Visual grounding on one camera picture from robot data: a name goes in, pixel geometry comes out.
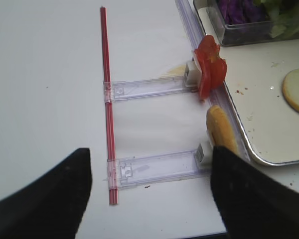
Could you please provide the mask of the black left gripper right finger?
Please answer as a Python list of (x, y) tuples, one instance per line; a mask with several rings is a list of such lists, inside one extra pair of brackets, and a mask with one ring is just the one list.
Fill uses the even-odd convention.
[(213, 148), (211, 191), (230, 239), (299, 239), (299, 193), (223, 146)]

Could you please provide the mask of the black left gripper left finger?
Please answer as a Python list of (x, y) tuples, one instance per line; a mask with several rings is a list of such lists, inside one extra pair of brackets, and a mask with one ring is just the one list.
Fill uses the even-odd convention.
[(92, 189), (90, 150), (78, 148), (0, 201), (0, 239), (73, 239)]

